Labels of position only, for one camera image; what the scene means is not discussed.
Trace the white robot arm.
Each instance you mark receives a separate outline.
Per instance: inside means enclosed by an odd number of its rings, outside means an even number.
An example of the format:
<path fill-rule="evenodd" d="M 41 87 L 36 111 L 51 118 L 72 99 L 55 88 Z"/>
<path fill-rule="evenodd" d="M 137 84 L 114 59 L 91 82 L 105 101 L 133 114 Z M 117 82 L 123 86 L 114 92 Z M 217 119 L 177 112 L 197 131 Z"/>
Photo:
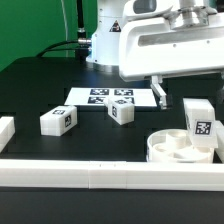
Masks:
<path fill-rule="evenodd" d="M 224 73 L 224 12 L 209 0 L 97 0 L 87 64 L 125 81 L 149 80 L 169 105 L 165 78 Z"/>

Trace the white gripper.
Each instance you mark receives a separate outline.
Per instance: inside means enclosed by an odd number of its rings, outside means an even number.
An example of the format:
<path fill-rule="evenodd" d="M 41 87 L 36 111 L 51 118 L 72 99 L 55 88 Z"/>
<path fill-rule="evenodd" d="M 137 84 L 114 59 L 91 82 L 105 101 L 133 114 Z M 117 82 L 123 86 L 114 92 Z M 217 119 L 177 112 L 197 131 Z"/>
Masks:
<path fill-rule="evenodd" d="M 216 73 L 224 70 L 224 13 L 211 15 L 203 27 L 172 30 L 162 18 L 127 23 L 120 35 L 119 73 L 125 81 L 151 78 L 151 89 L 162 109 L 172 96 L 163 78 Z"/>

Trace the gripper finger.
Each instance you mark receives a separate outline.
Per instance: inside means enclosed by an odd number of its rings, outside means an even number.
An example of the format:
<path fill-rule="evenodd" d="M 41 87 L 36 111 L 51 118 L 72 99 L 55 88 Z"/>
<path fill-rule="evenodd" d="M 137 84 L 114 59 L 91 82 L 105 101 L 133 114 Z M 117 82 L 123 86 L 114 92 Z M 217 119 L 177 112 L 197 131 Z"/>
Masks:
<path fill-rule="evenodd" d="M 217 101 L 220 104 L 224 104 L 224 71 L 220 73 L 220 78 L 218 79 Z"/>

